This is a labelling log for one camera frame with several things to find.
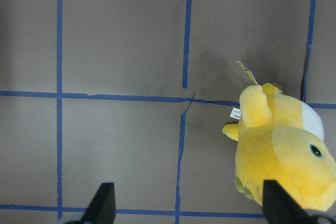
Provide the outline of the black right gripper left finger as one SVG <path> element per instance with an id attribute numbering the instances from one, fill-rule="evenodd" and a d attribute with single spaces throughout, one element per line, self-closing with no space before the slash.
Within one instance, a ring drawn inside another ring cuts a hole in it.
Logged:
<path id="1" fill-rule="evenodd" d="M 114 223 L 115 191 L 114 183 L 102 183 L 79 223 Z"/>

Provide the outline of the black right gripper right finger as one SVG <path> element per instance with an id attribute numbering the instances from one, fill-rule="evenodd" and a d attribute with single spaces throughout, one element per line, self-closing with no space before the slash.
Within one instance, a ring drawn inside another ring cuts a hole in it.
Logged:
<path id="1" fill-rule="evenodd" d="M 262 203 L 268 223 L 335 223 L 324 212 L 303 209 L 275 180 L 264 181 Z"/>

